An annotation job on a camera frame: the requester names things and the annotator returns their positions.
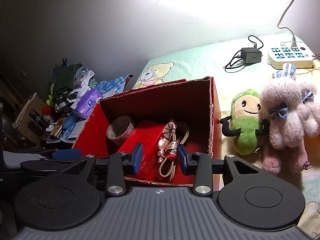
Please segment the small red gift box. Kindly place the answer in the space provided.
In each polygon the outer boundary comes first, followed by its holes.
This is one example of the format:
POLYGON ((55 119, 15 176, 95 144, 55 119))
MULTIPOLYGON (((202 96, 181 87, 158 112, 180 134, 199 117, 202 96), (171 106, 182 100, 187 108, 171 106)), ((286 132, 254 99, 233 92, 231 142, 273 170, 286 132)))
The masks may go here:
POLYGON ((139 172, 131 178, 157 182, 158 142, 165 124, 143 120, 123 143, 119 152, 131 152, 136 143, 143 145, 143 157, 139 172))

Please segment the patterned silk scarf bundle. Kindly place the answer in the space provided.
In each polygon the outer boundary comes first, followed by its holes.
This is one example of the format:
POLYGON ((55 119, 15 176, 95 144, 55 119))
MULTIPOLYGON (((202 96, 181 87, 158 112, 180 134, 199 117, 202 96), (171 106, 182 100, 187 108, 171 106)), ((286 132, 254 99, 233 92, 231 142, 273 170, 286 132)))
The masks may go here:
POLYGON ((158 142, 158 174, 165 182, 172 182, 177 168, 177 147, 184 145, 190 129, 185 122, 170 120, 164 127, 158 142))

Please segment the purple toy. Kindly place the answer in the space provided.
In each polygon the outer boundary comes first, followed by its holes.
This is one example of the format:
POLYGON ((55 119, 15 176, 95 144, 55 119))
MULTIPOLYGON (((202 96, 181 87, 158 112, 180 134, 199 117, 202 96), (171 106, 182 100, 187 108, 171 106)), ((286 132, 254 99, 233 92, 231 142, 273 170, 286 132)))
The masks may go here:
POLYGON ((90 89, 80 98, 72 112, 79 118, 87 119, 102 97, 97 89, 90 89))

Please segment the cartoon bear table cloth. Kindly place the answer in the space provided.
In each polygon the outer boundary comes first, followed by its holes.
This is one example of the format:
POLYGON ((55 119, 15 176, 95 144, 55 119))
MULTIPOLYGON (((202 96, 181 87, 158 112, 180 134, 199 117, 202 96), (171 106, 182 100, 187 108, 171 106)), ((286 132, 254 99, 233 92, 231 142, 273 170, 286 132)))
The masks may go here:
MULTIPOLYGON (((282 43, 289 44, 287 34, 262 36, 262 61, 247 67, 225 70, 224 66, 236 51, 242 47, 251 47, 248 40, 240 39, 220 42, 198 48, 178 51, 160 56, 147 62, 139 74, 134 88, 142 84, 147 70, 151 65, 173 62, 170 72, 163 77, 163 82, 175 80, 195 80, 212 76, 215 79, 217 96, 222 116, 226 116, 231 109, 232 98, 249 88, 260 91, 271 78, 274 69, 267 60, 267 51, 271 47, 278 47, 282 43)), ((299 222, 299 227, 310 237, 319 239, 319 137, 305 137, 305 149, 310 161, 310 169, 300 174, 292 174, 286 168, 282 169, 280 178, 283 178, 301 189, 305 196, 306 207, 299 222)))

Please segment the printed packing tape roll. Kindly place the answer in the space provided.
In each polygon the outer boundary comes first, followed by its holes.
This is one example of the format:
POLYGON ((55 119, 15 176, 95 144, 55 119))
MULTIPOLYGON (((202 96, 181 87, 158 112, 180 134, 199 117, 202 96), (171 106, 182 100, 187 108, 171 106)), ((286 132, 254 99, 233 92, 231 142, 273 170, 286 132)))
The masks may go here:
POLYGON ((115 145, 120 147, 134 132, 134 129, 129 116, 120 116, 108 126, 106 136, 115 145))

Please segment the green avocado plush toy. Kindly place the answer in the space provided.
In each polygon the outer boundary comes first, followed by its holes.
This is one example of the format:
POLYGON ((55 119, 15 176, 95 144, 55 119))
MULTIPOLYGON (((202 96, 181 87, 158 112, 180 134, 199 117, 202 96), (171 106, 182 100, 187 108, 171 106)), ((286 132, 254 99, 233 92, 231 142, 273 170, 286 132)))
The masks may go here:
POLYGON ((232 138, 233 148, 240 155, 253 153, 270 129, 259 93, 253 89, 237 94, 232 100, 230 114, 219 123, 223 135, 232 138))

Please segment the black power adapter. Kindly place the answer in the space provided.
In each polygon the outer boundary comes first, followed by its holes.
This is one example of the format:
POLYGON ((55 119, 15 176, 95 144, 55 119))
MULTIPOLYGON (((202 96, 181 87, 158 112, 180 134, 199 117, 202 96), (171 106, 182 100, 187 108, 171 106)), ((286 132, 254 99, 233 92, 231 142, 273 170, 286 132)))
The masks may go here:
POLYGON ((257 48, 242 48, 240 53, 244 64, 255 64, 261 61, 262 52, 257 48))

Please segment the white power strip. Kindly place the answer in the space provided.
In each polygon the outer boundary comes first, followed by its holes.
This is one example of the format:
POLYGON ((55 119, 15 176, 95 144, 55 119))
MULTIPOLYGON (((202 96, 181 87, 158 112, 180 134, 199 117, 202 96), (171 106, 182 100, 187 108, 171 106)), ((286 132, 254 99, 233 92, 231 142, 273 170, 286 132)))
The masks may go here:
POLYGON ((297 48, 273 47, 268 50, 268 61, 275 69, 282 69, 284 63, 294 64, 296 68, 312 68, 313 52, 305 44, 297 48))

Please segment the pink plush rabbit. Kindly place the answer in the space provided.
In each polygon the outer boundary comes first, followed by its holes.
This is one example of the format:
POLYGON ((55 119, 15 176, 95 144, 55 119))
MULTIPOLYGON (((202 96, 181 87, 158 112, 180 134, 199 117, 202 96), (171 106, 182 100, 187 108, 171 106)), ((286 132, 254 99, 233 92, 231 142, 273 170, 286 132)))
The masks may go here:
POLYGON ((278 175, 282 160, 292 173, 299 173, 309 164, 304 136, 319 135, 319 100, 317 87, 296 80, 296 67, 285 62, 282 70, 260 92, 262 107, 270 116, 269 144, 264 147, 261 168, 278 175))

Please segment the red cardboard box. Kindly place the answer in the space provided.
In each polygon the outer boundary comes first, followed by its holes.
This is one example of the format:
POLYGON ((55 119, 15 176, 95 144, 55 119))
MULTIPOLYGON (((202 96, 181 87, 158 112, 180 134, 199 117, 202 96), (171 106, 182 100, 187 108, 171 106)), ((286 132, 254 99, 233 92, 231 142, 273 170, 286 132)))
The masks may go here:
POLYGON ((148 184, 191 185, 193 176, 176 168, 169 154, 159 163, 158 143, 166 135, 176 134, 174 148, 182 143, 189 152, 202 152, 213 159, 221 157, 220 107, 212 77, 134 89, 101 99, 78 135, 73 147, 82 155, 97 158, 116 152, 130 152, 137 143, 143 145, 139 172, 129 180, 148 184))

